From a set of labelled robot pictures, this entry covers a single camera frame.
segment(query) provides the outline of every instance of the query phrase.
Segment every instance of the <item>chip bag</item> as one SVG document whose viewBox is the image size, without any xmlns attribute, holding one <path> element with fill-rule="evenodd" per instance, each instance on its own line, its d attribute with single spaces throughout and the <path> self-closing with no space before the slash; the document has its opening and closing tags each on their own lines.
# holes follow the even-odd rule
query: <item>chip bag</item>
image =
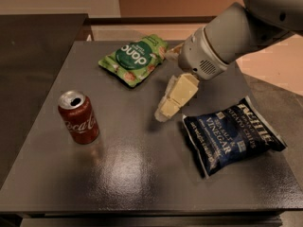
<svg viewBox="0 0 303 227">
<path fill-rule="evenodd" d="M 98 64 L 134 87 L 163 62 L 167 48 L 168 43 L 153 34 L 124 45 Z"/>
<path fill-rule="evenodd" d="M 184 116 L 183 121 L 206 177 L 244 158 L 286 148 L 248 96 L 226 110 Z"/>
</svg>

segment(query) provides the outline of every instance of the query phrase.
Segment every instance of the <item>can lid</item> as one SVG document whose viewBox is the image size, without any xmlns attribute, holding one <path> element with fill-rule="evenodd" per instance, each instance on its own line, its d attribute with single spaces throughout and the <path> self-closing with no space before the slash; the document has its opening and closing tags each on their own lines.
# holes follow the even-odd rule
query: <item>can lid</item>
<svg viewBox="0 0 303 227">
<path fill-rule="evenodd" d="M 85 95 L 79 91 L 71 90 L 59 97 L 58 104 L 66 110 L 77 109 L 85 101 Z"/>
</svg>

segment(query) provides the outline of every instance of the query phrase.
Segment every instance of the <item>dark blue snack bag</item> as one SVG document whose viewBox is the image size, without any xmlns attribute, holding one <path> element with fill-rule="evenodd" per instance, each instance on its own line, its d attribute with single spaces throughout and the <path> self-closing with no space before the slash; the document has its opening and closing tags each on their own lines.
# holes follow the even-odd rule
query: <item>dark blue snack bag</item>
<svg viewBox="0 0 303 227">
<path fill-rule="evenodd" d="M 206 177 L 244 158 L 286 148 L 248 96 L 223 111 L 184 116 L 183 122 Z"/>
</svg>

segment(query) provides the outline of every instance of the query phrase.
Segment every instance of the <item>coca-cola logo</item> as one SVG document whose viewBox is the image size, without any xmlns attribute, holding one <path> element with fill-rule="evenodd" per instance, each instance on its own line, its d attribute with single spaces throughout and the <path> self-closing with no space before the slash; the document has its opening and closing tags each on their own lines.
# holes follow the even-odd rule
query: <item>coca-cola logo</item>
<svg viewBox="0 0 303 227">
<path fill-rule="evenodd" d="M 96 119 L 94 118 L 93 112 L 91 112 L 89 118 L 79 125 L 73 125 L 69 121 L 65 121 L 65 125 L 70 132 L 85 133 L 93 129 L 96 124 Z"/>
</svg>

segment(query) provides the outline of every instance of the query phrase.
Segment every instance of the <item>coca-cola can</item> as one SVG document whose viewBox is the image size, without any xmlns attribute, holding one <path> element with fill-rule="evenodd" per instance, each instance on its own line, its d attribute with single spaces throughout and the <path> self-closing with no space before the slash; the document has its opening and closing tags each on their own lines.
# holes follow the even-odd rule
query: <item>coca-cola can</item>
<svg viewBox="0 0 303 227">
<path fill-rule="evenodd" d="M 75 142 L 89 144 L 98 137 L 98 123 L 88 96 L 68 91 L 60 96 L 58 111 Z"/>
</svg>

